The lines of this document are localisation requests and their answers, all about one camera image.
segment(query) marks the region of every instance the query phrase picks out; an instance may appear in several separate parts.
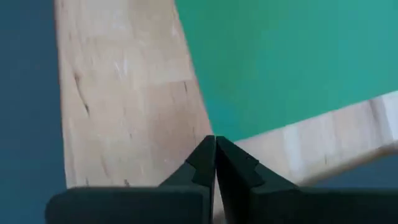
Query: wooden board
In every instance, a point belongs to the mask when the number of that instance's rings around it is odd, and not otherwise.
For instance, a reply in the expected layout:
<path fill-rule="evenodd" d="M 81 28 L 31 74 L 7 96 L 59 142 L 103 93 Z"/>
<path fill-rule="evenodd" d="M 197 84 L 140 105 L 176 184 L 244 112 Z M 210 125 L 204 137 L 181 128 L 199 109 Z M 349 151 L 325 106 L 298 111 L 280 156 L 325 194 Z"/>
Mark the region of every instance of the wooden board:
<path fill-rule="evenodd" d="M 56 0 L 56 13 L 68 187 L 159 184 L 211 134 L 174 2 Z M 397 92 L 237 144 L 304 183 L 395 149 L 396 111 Z"/>

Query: green surface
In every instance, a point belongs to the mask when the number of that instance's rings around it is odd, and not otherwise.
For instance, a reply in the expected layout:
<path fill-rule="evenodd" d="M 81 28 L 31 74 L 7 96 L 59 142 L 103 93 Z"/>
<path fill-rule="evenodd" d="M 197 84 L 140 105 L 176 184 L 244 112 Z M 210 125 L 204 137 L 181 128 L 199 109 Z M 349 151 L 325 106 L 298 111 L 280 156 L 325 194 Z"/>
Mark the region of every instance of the green surface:
<path fill-rule="evenodd" d="M 247 138 L 398 89 L 398 0 L 176 0 L 215 134 Z"/>

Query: black tool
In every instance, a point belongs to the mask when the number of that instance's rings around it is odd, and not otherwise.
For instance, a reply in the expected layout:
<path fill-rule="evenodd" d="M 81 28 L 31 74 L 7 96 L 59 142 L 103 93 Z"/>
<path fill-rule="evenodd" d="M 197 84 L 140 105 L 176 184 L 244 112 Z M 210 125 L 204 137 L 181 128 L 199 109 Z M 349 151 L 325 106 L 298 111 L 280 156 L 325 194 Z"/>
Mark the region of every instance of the black tool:
<path fill-rule="evenodd" d="M 224 137 L 207 136 L 158 187 L 83 187 L 54 196 L 48 224 L 211 223 L 217 171 L 228 224 L 397 223 L 398 190 L 298 187 Z"/>

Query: light wood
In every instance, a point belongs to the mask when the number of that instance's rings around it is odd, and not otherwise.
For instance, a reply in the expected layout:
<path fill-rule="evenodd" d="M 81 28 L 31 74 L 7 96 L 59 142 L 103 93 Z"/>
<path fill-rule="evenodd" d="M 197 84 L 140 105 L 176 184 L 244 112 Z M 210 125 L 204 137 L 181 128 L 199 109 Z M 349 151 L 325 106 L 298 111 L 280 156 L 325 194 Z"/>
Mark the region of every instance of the light wood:
<path fill-rule="evenodd" d="M 68 187 L 159 184 L 211 134 L 174 2 L 55 3 Z M 396 111 L 390 93 L 237 144 L 304 183 L 395 149 Z"/>

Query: black plastic part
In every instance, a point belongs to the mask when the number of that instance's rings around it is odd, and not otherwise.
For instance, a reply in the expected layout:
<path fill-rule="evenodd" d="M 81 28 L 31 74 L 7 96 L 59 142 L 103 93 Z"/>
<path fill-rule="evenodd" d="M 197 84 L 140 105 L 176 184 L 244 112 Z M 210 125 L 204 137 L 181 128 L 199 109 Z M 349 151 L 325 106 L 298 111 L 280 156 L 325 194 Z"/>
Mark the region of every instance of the black plastic part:
<path fill-rule="evenodd" d="M 68 190 L 51 199 L 46 221 L 211 223 L 215 170 L 228 224 L 398 223 L 398 190 L 298 187 L 214 136 L 160 186 Z"/>
<path fill-rule="evenodd" d="M 300 188 L 227 139 L 216 142 L 217 176 L 229 224 L 398 222 L 398 190 Z"/>
<path fill-rule="evenodd" d="M 207 136 L 158 187 L 67 190 L 48 203 L 46 222 L 211 223 L 215 157 L 215 137 Z"/>
<path fill-rule="evenodd" d="M 195 187 L 82 188 L 51 199 L 45 219 L 49 224 L 208 223 L 209 206 Z"/>

